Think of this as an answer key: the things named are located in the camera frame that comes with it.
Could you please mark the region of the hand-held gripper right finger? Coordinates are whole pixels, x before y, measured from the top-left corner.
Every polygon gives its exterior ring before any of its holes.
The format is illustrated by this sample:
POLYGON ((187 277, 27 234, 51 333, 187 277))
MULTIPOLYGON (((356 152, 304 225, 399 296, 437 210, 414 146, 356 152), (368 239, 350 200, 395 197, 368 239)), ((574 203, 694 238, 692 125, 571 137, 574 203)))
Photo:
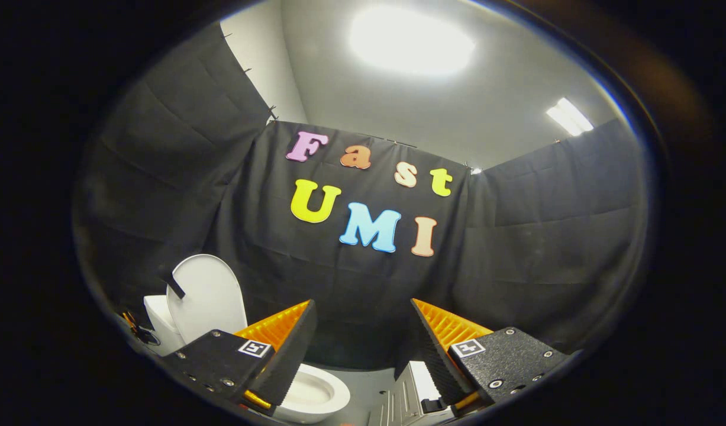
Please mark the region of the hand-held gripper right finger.
POLYGON ((419 299, 411 305, 421 326, 420 354, 440 393, 436 404, 453 412, 507 404, 570 359, 517 327, 492 331, 419 299))

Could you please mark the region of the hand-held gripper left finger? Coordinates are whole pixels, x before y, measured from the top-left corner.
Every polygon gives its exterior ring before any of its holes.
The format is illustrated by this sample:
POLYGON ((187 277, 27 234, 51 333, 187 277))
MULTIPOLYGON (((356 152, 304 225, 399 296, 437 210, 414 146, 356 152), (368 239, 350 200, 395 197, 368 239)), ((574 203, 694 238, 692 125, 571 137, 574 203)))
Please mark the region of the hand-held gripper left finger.
POLYGON ((230 404, 272 415, 289 393, 317 324, 316 302, 309 299, 236 333, 208 331, 163 356, 162 366, 230 404))

